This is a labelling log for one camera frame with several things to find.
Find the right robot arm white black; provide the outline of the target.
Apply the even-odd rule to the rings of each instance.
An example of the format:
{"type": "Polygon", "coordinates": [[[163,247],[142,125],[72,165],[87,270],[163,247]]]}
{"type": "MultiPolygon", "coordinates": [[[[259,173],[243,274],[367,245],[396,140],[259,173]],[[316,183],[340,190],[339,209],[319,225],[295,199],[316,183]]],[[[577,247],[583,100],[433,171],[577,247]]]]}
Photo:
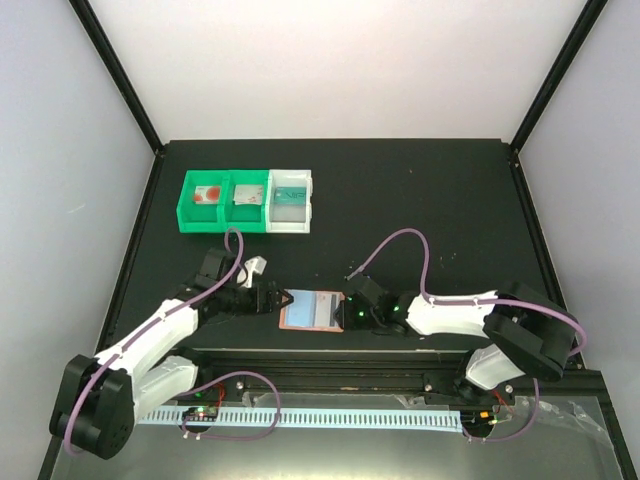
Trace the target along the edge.
{"type": "Polygon", "coordinates": [[[453,374],[429,380],[433,392],[482,405],[520,378],[557,382],[582,339],[576,319],[520,282],[474,295],[393,293],[358,274],[347,282],[332,318],[345,330],[379,335],[477,337],[487,346],[467,352],[453,374]]]}

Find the white translucent bin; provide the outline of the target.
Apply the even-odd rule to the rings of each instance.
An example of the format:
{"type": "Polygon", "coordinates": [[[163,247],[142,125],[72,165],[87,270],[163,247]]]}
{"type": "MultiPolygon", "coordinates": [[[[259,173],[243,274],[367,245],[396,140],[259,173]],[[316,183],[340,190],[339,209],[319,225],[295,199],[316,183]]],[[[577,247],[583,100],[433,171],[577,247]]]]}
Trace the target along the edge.
{"type": "Polygon", "coordinates": [[[266,198],[266,232],[309,234],[313,178],[310,170],[270,169],[266,198]]]}

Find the green bin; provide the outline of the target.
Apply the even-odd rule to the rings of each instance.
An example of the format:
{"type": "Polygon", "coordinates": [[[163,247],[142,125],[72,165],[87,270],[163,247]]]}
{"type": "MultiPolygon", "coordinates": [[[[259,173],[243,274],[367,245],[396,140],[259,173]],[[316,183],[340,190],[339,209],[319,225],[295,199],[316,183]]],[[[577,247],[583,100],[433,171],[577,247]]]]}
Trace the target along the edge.
{"type": "Polygon", "coordinates": [[[223,202],[226,225],[242,233],[265,233],[268,171],[229,170],[228,174],[223,202]]]}
{"type": "Polygon", "coordinates": [[[228,170],[188,170],[176,207],[183,234],[223,233],[228,226],[225,204],[229,193],[228,170]]]}

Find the left small circuit board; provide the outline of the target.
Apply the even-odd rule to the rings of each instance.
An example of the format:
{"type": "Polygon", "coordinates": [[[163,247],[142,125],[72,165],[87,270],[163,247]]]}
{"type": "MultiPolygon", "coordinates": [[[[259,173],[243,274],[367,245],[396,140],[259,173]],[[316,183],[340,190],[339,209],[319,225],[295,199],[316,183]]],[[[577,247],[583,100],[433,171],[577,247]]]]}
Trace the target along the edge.
{"type": "Polygon", "coordinates": [[[213,422],[218,411],[216,406],[192,406],[184,411],[182,419],[187,422],[213,422]]]}

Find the black aluminium front rail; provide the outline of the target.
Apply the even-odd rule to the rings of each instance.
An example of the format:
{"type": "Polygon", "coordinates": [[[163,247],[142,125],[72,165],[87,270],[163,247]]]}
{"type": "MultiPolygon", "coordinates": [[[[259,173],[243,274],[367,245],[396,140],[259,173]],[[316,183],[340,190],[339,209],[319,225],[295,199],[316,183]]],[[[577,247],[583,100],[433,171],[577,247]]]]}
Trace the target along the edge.
{"type": "Polygon", "coordinates": [[[169,352],[193,363],[195,385],[225,385],[229,400],[244,391],[270,390],[251,371],[268,378],[281,393],[301,394],[407,394],[422,395],[431,403],[480,407],[494,394],[462,392],[462,379],[471,354],[442,352],[384,353],[312,351],[208,351],[180,347],[169,352]]]}

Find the black frame post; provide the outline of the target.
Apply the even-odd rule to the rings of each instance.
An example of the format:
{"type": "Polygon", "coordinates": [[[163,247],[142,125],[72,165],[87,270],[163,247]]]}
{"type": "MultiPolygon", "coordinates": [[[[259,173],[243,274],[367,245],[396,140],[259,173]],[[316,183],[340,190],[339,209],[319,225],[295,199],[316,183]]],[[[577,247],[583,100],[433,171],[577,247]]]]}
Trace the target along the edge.
{"type": "Polygon", "coordinates": [[[102,63],[106,67],[152,152],[155,155],[162,154],[164,152],[164,144],[154,128],[143,103],[91,3],[87,0],[69,0],[69,4],[88,35],[102,63]]]}
{"type": "Polygon", "coordinates": [[[607,3],[608,0],[588,0],[585,2],[510,142],[510,150],[514,154],[522,152],[607,3]]]}

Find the green bin left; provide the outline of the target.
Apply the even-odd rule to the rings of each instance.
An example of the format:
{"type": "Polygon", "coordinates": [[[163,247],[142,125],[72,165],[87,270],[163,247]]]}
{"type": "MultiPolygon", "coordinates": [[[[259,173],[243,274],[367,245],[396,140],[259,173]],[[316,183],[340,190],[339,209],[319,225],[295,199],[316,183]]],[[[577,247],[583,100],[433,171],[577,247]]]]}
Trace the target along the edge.
{"type": "Polygon", "coordinates": [[[188,170],[176,207],[183,234],[223,233],[228,226],[225,204],[229,193],[228,170],[188,170]]]}

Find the small circuit board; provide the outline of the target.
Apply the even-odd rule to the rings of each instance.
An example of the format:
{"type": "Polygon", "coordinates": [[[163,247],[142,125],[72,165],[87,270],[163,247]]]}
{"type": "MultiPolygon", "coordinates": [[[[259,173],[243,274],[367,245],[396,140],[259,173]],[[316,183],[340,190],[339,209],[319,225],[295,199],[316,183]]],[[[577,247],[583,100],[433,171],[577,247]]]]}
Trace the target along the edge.
{"type": "Polygon", "coordinates": [[[216,406],[192,406],[184,411],[182,419],[187,422],[213,422],[218,411],[216,406]]]}
{"type": "Polygon", "coordinates": [[[479,410],[474,411],[471,414],[470,423],[472,426],[484,426],[491,425],[495,426],[500,423],[511,421],[513,415],[511,412],[506,411],[502,413],[500,410],[479,410]]]}

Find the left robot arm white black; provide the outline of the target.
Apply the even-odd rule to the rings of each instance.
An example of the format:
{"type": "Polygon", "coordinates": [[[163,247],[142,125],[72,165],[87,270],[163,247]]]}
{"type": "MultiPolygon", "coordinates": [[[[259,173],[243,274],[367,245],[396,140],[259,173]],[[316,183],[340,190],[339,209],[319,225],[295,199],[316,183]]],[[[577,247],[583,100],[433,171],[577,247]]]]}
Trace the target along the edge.
{"type": "Polygon", "coordinates": [[[213,372],[173,348],[219,314],[260,315],[281,310],[293,296],[260,280],[266,262],[211,249],[199,270],[163,300],[130,334],[92,357],[78,354],[62,374],[49,423],[66,452],[110,459],[133,427],[166,401],[207,397],[213,372]]]}

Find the brown leather card holder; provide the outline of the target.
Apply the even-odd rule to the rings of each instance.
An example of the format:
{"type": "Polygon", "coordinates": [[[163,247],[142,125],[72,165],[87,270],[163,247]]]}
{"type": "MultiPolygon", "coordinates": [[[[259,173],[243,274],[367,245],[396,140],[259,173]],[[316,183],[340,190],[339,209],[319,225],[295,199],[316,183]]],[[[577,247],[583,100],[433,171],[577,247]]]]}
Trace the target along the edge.
{"type": "Polygon", "coordinates": [[[294,303],[281,309],[279,328],[307,332],[342,333],[333,321],[338,302],[345,298],[341,292],[288,290],[294,303]]]}

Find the right black frame post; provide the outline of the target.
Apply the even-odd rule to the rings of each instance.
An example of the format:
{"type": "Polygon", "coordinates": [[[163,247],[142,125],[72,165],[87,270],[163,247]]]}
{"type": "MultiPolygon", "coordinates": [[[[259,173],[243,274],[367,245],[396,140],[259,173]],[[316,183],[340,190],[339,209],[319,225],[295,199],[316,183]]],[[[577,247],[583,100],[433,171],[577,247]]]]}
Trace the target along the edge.
{"type": "Polygon", "coordinates": [[[510,142],[510,150],[514,154],[522,152],[607,3],[608,0],[588,0],[585,2],[510,142]]]}

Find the red circles card in bin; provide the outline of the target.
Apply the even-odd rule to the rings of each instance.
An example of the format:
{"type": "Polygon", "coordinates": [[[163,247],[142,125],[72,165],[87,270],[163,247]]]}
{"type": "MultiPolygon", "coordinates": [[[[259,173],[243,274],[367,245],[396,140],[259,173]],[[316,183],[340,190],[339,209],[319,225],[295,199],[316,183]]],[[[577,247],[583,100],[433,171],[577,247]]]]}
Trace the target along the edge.
{"type": "Polygon", "coordinates": [[[220,195],[220,185],[198,185],[194,188],[193,202],[195,205],[217,205],[220,195]]]}

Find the teal VIP credit card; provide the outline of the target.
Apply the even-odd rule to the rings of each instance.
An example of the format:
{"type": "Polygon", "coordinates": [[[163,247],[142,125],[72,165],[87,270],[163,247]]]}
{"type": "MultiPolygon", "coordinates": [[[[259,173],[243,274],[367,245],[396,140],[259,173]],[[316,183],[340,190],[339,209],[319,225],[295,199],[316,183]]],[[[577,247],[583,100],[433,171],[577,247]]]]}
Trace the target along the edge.
{"type": "Polygon", "coordinates": [[[280,186],[275,189],[274,203],[282,206],[304,206],[307,189],[299,186],[280,186]]]}

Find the right small circuit board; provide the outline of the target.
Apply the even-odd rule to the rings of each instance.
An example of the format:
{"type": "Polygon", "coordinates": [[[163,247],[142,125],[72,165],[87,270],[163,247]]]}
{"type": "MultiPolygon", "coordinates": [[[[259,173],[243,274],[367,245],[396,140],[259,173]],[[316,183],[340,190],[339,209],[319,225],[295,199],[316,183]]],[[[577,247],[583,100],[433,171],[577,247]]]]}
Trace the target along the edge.
{"type": "Polygon", "coordinates": [[[495,426],[500,423],[511,421],[513,415],[511,412],[506,411],[502,413],[500,410],[479,410],[474,411],[471,414],[470,423],[472,426],[484,426],[491,425],[495,426]]]}

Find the left black frame post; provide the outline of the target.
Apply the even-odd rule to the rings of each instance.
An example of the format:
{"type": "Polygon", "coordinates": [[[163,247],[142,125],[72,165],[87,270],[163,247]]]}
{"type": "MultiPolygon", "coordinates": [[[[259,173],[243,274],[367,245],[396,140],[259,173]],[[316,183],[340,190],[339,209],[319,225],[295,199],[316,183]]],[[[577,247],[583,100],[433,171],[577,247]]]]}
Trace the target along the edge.
{"type": "Polygon", "coordinates": [[[154,128],[143,103],[91,3],[87,0],[69,0],[69,4],[88,35],[102,63],[106,67],[152,152],[155,155],[162,154],[164,152],[164,144],[154,128]]]}

